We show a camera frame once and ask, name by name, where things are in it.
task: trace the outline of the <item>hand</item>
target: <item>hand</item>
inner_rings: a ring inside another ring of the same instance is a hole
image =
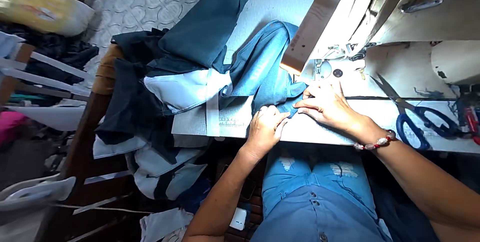
[[[259,161],[279,142],[283,126],[290,112],[280,113],[273,105],[262,106],[250,122],[247,142],[243,151]]]
[[[333,84],[327,81],[313,83],[303,91],[303,100],[293,107],[298,108],[299,113],[354,136],[362,131],[363,124],[371,120],[351,109],[338,81]]]

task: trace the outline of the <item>beaded bracelet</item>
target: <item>beaded bracelet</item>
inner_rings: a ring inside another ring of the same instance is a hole
[[[358,151],[363,150],[363,149],[373,150],[375,148],[379,148],[380,146],[386,145],[389,141],[396,140],[395,132],[393,130],[386,130],[386,129],[384,129],[384,130],[387,132],[387,136],[378,139],[375,144],[368,144],[368,145],[362,146],[359,143],[354,143],[353,146]]]

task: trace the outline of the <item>scissors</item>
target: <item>scissors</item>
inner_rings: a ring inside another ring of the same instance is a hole
[[[428,149],[430,148],[430,144],[428,143],[427,139],[423,135],[423,131],[419,129],[411,120],[411,118],[407,115],[405,112],[405,109],[411,110],[417,117],[421,118],[425,127],[432,129],[434,132],[436,132],[438,135],[440,135],[443,138],[451,138],[454,137],[455,135],[453,134],[457,129],[458,125],[451,120],[449,117],[447,117],[445,114],[441,113],[440,111],[437,111],[435,109],[429,108],[429,107],[423,107],[423,106],[413,106],[406,101],[404,101],[400,96],[395,92],[395,90],[390,86],[390,84],[381,76],[377,73],[378,78],[381,80],[381,83],[373,78],[371,78],[377,83],[377,85],[385,92],[385,94],[390,98],[397,106],[398,112],[400,113],[396,119],[396,128],[398,135],[402,139],[402,141],[411,146],[410,142],[408,139],[405,137],[405,132],[403,129],[403,125],[407,123],[407,125],[411,128],[415,136],[420,141],[420,147],[417,147],[416,149]],[[442,124],[440,127],[436,126],[430,119],[428,119],[425,116],[425,112],[430,112],[434,114],[435,116],[441,118],[444,122],[447,123],[448,127],[446,127],[444,124]]]

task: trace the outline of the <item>ripped jeans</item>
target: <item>ripped jeans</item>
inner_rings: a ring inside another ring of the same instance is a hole
[[[268,154],[261,190],[263,217],[289,193],[312,184],[344,196],[377,220],[362,160],[353,147],[321,151],[318,145],[294,142],[279,142]]]

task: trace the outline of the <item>left hand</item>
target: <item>left hand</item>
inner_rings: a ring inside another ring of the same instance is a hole
[[[262,106],[250,122],[245,152],[256,160],[262,159],[279,142],[283,126],[289,120],[290,112],[280,113],[274,106]]]

